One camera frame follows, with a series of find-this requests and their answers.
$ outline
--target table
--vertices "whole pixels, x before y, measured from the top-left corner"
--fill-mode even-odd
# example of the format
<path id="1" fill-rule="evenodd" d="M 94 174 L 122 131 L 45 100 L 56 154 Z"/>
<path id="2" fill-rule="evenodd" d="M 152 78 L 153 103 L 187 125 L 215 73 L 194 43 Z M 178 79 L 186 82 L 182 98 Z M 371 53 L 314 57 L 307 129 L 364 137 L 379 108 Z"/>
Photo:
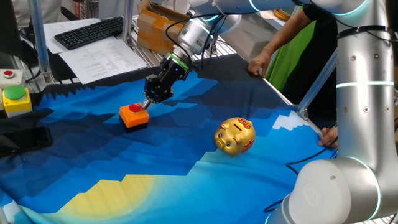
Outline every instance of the table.
<path id="1" fill-rule="evenodd" d="M 262 210 L 294 187 L 284 164 L 322 148 L 294 107 L 246 67 L 238 55 L 213 58 L 149 110 L 147 129 L 131 134 L 118 108 L 142 101 L 143 80 L 71 84 L 55 98 L 50 86 L 36 111 L 14 124 L 47 126 L 54 144 L 0 160 L 4 212 L 16 223 L 26 216 L 38 223 L 264 223 Z M 250 119 L 257 139 L 230 158 L 213 135 L 234 116 Z"/>

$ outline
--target red button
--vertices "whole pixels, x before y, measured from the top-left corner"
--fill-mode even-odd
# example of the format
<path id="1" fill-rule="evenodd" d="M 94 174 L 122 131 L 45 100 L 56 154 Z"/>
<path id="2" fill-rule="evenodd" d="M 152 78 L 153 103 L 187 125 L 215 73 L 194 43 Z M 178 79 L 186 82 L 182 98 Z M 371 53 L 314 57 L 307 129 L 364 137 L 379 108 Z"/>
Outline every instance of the red button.
<path id="1" fill-rule="evenodd" d="M 14 74 L 14 72 L 12 72 L 12 71 L 5 71 L 4 74 L 5 74 L 5 75 L 12 75 L 12 74 Z"/>
<path id="2" fill-rule="evenodd" d="M 138 113 L 141 111 L 141 105 L 139 105 L 138 103 L 133 103 L 130 104 L 129 109 L 132 113 Z"/>

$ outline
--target black keyboard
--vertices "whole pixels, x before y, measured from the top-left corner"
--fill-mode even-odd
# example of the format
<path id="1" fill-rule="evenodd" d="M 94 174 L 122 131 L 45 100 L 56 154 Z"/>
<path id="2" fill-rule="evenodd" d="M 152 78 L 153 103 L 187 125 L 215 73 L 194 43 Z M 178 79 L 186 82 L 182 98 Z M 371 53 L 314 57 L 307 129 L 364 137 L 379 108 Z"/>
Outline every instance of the black keyboard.
<path id="1" fill-rule="evenodd" d="M 116 17 L 62 34 L 57 34 L 55 35 L 55 40 L 60 42 L 68 50 L 73 50 L 113 35 L 119 35 L 122 31 L 123 18 Z"/>

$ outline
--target piggy bank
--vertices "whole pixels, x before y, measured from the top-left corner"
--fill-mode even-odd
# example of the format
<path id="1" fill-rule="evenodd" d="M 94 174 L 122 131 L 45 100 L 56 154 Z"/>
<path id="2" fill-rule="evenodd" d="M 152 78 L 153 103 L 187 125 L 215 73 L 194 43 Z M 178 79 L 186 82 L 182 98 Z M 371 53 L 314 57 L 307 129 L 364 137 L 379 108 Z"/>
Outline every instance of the piggy bank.
<path id="1" fill-rule="evenodd" d="M 223 153 L 234 157 L 247 152 L 256 140 L 252 122 L 243 118 L 224 121 L 214 135 L 214 142 Z"/>

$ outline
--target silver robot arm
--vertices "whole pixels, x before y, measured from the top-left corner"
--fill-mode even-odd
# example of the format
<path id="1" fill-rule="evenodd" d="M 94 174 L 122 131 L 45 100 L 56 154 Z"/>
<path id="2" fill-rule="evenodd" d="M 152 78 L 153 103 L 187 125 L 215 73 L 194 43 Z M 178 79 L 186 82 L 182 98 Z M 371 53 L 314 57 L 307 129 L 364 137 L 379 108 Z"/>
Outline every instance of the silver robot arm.
<path id="1" fill-rule="evenodd" d="M 398 211 L 398 156 L 394 136 L 393 58 L 386 5 L 382 0 L 303 0 L 333 13 L 339 23 L 337 64 L 337 159 L 307 164 L 266 224 L 339 224 L 381 218 Z M 162 72 L 147 78 L 142 106 L 172 96 L 184 80 L 193 54 L 211 41 L 210 29 L 232 31 L 239 14 L 294 6 L 291 0 L 194 0 L 195 15 L 162 62 Z"/>

